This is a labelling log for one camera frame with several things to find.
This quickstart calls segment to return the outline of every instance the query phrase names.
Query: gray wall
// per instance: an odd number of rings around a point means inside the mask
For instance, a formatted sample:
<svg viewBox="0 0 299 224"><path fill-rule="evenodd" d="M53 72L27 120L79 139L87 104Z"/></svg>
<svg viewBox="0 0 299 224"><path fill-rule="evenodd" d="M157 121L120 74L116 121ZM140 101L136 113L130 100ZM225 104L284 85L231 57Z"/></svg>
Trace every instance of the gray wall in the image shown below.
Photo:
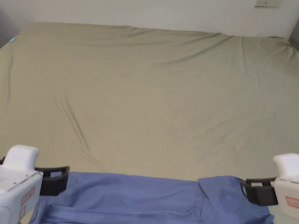
<svg viewBox="0 0 299 224"><path fill-rule="evenodd" d="M292 45L299 50L299 20L290 36L290 42Z"/></svg>

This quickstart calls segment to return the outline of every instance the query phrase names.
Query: red label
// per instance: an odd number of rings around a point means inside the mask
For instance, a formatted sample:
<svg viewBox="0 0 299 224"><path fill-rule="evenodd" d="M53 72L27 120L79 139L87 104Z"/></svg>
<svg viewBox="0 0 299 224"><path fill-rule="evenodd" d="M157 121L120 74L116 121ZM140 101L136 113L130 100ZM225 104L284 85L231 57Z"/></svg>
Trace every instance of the red label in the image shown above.
<svg viewBox="0 0 299 224"><path fill-rule="evenodd" d="M299 199L292 198L292 197L286 197L286 202L287 202L288 206L299 209Z"/></svg>
<svg viewBox="0 0 299 224"><path fill-rule="evenodd" d="M34 192L35 187L33 187L24 197L22 197L21 206L25 204L34 195Z"/></svg>
<svg viewBox="0 0 299 224"><path fill-rule="evenodd" d="M26 214L26 206L24 206L20 211L19 221L21 221L25 217L25 214Z"/></svg>

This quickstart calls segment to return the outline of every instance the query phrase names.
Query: white plastic casing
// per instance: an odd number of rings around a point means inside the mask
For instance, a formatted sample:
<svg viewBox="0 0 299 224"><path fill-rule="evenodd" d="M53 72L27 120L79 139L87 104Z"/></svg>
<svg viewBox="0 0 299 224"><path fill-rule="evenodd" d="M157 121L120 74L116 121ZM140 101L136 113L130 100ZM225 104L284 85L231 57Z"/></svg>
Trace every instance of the white plastic casing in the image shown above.
<svg viewBox="0 0 299 224"><path fill-rule="evenodd" d="M37 148L16 145L0 166L0 223L17 224L38 202L43 173L35 171Z"/></svg>
<svg viewBox="0 0 299 224"><path fill-rule="evenodd" d="M299 221L299 155L284 154L273 158L279 177L273 183L282 212Z"/></svg>

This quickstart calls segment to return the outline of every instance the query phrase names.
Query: sheet wrinkle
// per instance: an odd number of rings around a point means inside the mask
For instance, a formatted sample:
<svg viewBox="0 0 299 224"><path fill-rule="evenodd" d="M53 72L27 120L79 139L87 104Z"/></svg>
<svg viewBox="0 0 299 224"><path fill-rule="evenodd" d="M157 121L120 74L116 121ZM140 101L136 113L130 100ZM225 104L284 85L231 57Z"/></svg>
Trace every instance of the sheet wrinkle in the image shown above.
<svg viewBox="0 0 299 224"><path fill-rule="evenodd" d="M195 43L195 42L198 42L198 41L207 39L207 38L211 38L211 37L219 36L219 35L221 35L221 33L213 33L213 34L209 34L209 35L204 35L204 36L195 38L195 39L193 39L193 40L189 40L189 41L181 42L181 43L179 43L179 44L177 44L177 45L192 44L192 43Z"/></svg>
<svg viewBox="0 0 299 224"><path fill-rule="evenodd" d="M11 47L11 54L10 59L8 61L7 65L7 73L6 76L4 76L4 91L6 95L6 107L9 106L10 98L11 98L11 70L13 68L14 64L14 57L13 57L13 47Z"/></svg>
<svg viewBox="0 0 299 224"><path fill-rule="evenodd" d="M100 161L98 161L91 153L91 150L90 150L89 145L85 139L85 136L83 134L81 126L79 125L79 123L76 119L76 116L74 114L74 111L73 111L68 99L65 98L64 104L66 105L66 107L64 106L63 103L61 104L62 108L60 108L57 100L54 100L54 101L55 101L55 104L58 107L59 111L66 115L68 121L70 122L71 126L73 127L73 130L77 136L77 139L79 140L79 142L81 144L80 146L78 146L80 151L90 162L92 162L93 164L102 168Z"/></svg>
<svg viewBox="0 0 299 224"><path fill-rule="evenodd" d="M144 43L122 43L122 44L94 44L94 43L64 43L66 45L85 46L85 47L123 47L123 46L148 46L148 45L164 45L170 44L171 41L157 41L157 42L144 42Z"/></svg>
<svg viewBox="0 0 299 224"><path fill-rule="evenodd" d="M171 60L171 61L168 61L168 62L162 62L162 63L159 63L160 65L169 65L169 64L178 64L178 63L183 63L183 62L186 62L188 60L191 60L191 59L195 59L197 58L198 56L202 55L203 53L206 53L207 51L209 50L212 50L214 48L216 48L217 46L225 43L226 41L228 41L229 39L233 38L233 36L228 36L202 50L200 50L199 52L196 52L196 53L193 53L191 55L188 55L188 56L185 56L185 57L182 57L182 58L179 58L179 59L175 59L175 60Z"/></svg>
<svg viewBox="0 0 299 224"><path fill-rule="evenodd" d="M124 35L121 35L123 37L135 37L135 36L140 36L140 35L143 35L143 34L146 34L146 33L151 33L151 32L154 32L156 31L155 29L150 29L150 30L145 30L145 31L140 31L140 32L137 32L137 33L132 33L132 34L124 34Z"/></svg>

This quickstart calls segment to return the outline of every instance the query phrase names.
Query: fitted sheet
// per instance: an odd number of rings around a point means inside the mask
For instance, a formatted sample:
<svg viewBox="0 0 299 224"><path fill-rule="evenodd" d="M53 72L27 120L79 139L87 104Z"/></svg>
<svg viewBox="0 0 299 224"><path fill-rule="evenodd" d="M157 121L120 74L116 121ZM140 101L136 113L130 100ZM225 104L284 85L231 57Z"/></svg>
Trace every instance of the fitted sheet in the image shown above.
<svg viewBox="0 0 299 224"><path fill-rule="evenodd" d="M1 153L32 145L37 166L77 172L276 176L272 157L299 153L298 65L282 38L34 24L0 49Z"/></svg>

